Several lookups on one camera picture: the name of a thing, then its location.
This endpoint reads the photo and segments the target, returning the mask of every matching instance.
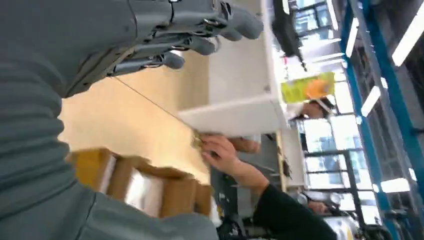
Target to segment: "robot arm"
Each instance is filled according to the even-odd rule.
[[[184,231],[82,186],[57,117],[62,98],[107,75],[175,48],[209,54],[207,37],[257,38],[259,21],[219,0],[14,0],[0,6],[0,31],[1,239],[216,238],[204,218]]]

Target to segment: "wooden table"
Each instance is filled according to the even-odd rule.
[[[208,183],[209,170],[191,147],[192,130],[172,115],[208,100],[208,57],[193,52],[184,56],[181,70],[148,69],[120,76],[122,82],[106,78],[64,99],[59,118],[65,130],[59,139],[72,151],[106,147],[149,158],[157,166],[173,166]]]

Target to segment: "human hand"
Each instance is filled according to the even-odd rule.
[[[203,135],[202,157],[214,168],[228,175],[233,175],[241,163],[233,144],[222,135]]]
[[[324,214],[327,211],[327,206],[319,201],[309,201],[307,207],[316,214]]]
[[[261,144],[259,142],[243,137],[232,137],[228,138],[228,140],[238,152],[258,154],[261,151]]]

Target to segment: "brown cardboard box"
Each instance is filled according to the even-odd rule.
[[[139,156],[118,157],[107,194],[159,218],[192,212],[210,214],[210,186],[201,185],[189,173],[172,167],[155,167],[149,162]],[[136,179],[144,182],[136,186],[139,196],[131,193],[137,185]]]
[[[72,152],[66,160],[76,169],[79,181],[91,189],[106,193],[117,155],[106,148],[87,149]]]
[[[106,148],[72,152],[67,158],[80,182],[153,217],[197,212],[209,216],[212,188],[172,167],[155,167],[140,156]]]

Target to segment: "ceiling light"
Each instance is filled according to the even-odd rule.
[[[333,59],[333,60],[329,60],[329,61],[320,61],[320,62],[309,63],[308,66],[322,67],[322,66],[327,66],[327,65],[332,65],[332,64],[341,64],[342,62],[343,62],[343,59],[339,58],[339,59]]]
[[[307,60],[306,62],[307,63],[321,62],[321,61],[324,61],[324,60],[339,58],[339,57],[341,57],[343,55],[345,55],[345,54],[342,53],[342,52],[338,52],[338,53],[333,53],[333,54],[329,54],[329,55],[315,57],[315,58],[312,58],[310,60]]]
[[[340,38],[325,39],[325,40],[320,40],[318,42],[315,42],[314,44],[308,44],[308,45],[305,45],[305,46],[301,46],[301,47],[299,47],[299,49],[302,50],[302,51],[316,50],[318,47],[322,47],[322,46],[332,44],[332,43],[337,43],[337,42],[340,42],[340,41],[341,41]]]
[[[380,93],[379,87],[377,86],[372,87],[368,97],[366,97],[366,100],[363,103],[362,108],[360,109],[362,116],[364,117],[368,116],[368,114],[371,112],[376,102],[379,100],[380,95],[381,93]]]
[[[388,89],[389,85],[387,85],[387,81],[384,77],[381,77],[381,85],[383,86],[383,88]]]
[[[415,175],[415,171],[412,168],[408,168],[409,174],[411,175],[411,179],[415,182],[417,181],[417,176]]]
[[[282,8],[286,14],[290,15],[289,0],[282,0]]]
[[[379,193],[380,192],[380,188],[377,184],[373,184],[372,185],[372,189],[374,190],[375,193]]]
[[[349,39],[347,40],[346,56],[348,58],[352,56],[352,52],[354,51],[354,45],[355,45],[355,41],[357,39],[357,34],[358,34],[358,27],[359,27],[359,21],[355,17],[353,18],[352,24],[350,25]]]
[[[385,193],[408,192],[410,185],[405,178],[396,178],[392,180],[382,181],[381,190]]]
[[[413,18],[411,24],[397,45],[396,49],[391,55],[393,62],[396,66],[402,65],[402,63],[407,58],[408,54],[410,54],[412,48],[415,43],[420,38],[421,34],[424,31],[424,3],[418,9],[415,17]]]
[[[337,23],[336,12],[334,11],[333,1],[327,0],[327,6],[328,6],[328,11],[330,12],[332,28],[337,31],[339,29],[339,25]]]

